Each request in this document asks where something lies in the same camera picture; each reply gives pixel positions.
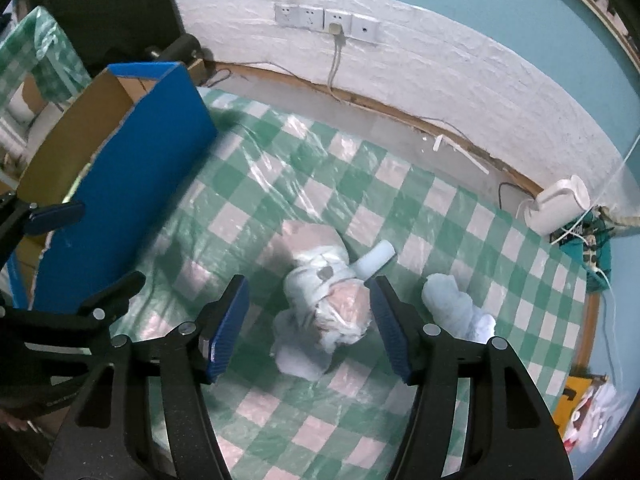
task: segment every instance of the silver screw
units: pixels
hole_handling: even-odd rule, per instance
[[[95,317],[95,319],[97,319],[98,321],[102,321],[104,319],[104,310],[101,308],[94,308],[94,311],[92,312],[93,316]]]
[[[128,340],[129,338],[126,335],[118,334],[111,338],[111,345],[116,348],[120,348],[121,346],[124,346]]]
[[[422,327],[422,329],[424,330],[424,333],[426,335],[440,335],[440,327],[437,325],[434,325],[433,323],[427,323],[425,326]]]
[[[192,334],[195,332],[195,330],[196,324],[193,321],[185,321],[178,327],[178,332],[180,332],[182,335]]]
[[[494,346],[494,348],[498,349],[498,350],[506,350],[507,349],[507,342],[502,339],[501,337],[494,337],[491,339],[491,344]]]

